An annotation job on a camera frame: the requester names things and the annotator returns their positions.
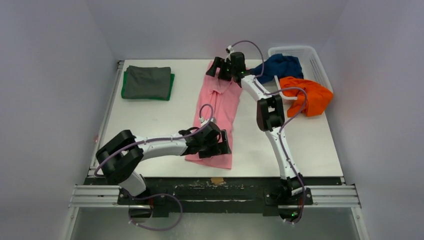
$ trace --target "white tabletop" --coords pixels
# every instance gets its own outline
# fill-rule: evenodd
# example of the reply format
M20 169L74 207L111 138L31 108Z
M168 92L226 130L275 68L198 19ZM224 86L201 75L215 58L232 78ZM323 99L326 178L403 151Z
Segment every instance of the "white tabletop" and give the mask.
M170 101L122 99L124 75L121 74L101 145L126 129L137 136L155 137L191 127L209 62L198 59L126 60L124 71L130 65L171 67L175 79ZM260 63L260 60L247 60L246 66L253 68ZM271 85L277 89L275 82ZM243 91L233 124L231 170L188 162L183 156L162 156L141 162L137 173L145 177L278 177L273 148L256 124L256 107L256 102ZM343 176L325 114L308 118L300 115L285 127L285 134L293 160L304 177Z

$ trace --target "clothing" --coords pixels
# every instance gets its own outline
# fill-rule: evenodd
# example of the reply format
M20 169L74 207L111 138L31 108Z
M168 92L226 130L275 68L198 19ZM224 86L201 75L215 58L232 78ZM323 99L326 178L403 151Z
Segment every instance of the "clothing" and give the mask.
M175 75L170 67L128 66L123 73L123 99L169 101Z
M199 121L199 110L201 106L203 104L211 104L214 111L213 116L216 118L215 123L218 125L219 129L226 130L229 148L233 149L233 122L236 118L237 107L240 102L242 91L243 89L234 81L218 80L217 77L205 75L197 100L193 126L201 126ZM211 110L208 107L204 107L201 114L204 119L208 119ZM231 169L233 155L223 154L208 158L199 158L199 154L193 154L187 155L185 160L216 168Z
M279 85L281 86L281 89L288 87L298 87L305 90L307 94L307 102L302 113L304 113L307 117L323 114L328 104L333 99L333 93L330 90L311 80L288 76L281 78L279 80ZM303 92L296 89L286 90L283 92L283 94L287 97L297 96L297 100L295 100L293 105L287 110L287 117L293 117L293 115L295 115L299 109L301 109L305 100L305 95Z
M299 58L295 56L274 54L270 56L264 64L265 68L263 69L263 75L257 78L261 84L272 81L274 76L277 76L278 79L290 76L297 79L304 78ZM253 74L259 75L261 71L262 64L253 69Z

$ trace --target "folded gray shirt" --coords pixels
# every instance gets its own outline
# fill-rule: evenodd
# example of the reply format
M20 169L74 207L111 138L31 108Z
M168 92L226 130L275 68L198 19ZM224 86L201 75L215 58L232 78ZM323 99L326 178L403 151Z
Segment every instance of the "folded gray shirt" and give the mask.
M171 85L170 67L128 66L124 73L123 99L166 100Z

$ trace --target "orange shirt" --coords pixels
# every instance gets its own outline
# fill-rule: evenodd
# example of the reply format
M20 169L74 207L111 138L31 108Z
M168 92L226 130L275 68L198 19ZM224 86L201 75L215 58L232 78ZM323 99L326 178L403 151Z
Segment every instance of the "orange shirt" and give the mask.
M302 110L302 113L304 113L307 117L321 115L326 110L327 105L333 99L333 93L330 90L311 80L287 76L279 80L279 85L281 86L281 89L288 87L298 87L305 90L307 94L307 102L305 109ZM303 92L295 89L286 90L283 92L283 94L287 97L297 96L297 100L294 101L293 105L287 111L287 116L289 118L293 117L293 115L295 115L299 109L301 109L305 100L305 95Z

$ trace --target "laundry basket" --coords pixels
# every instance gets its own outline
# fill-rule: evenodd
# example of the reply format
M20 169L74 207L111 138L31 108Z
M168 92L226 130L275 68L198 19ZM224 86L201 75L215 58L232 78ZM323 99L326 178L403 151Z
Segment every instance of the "laundry basket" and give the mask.
M321 64L320 58L318 57L317 52L313 47L310 46L279 46L272 47L268 50L268 56L271 57L274 54L283 54L284 56L294 56L299 58L300 65L302 67L304 79L311 80L321 84L321 86L326 87L328 90L333 92L329 78L327 77L326 71ZM274 76L275 82L278 89L280 87L280 80L277 76ZM296 96L283 96L284 103L289 103L298 99Z

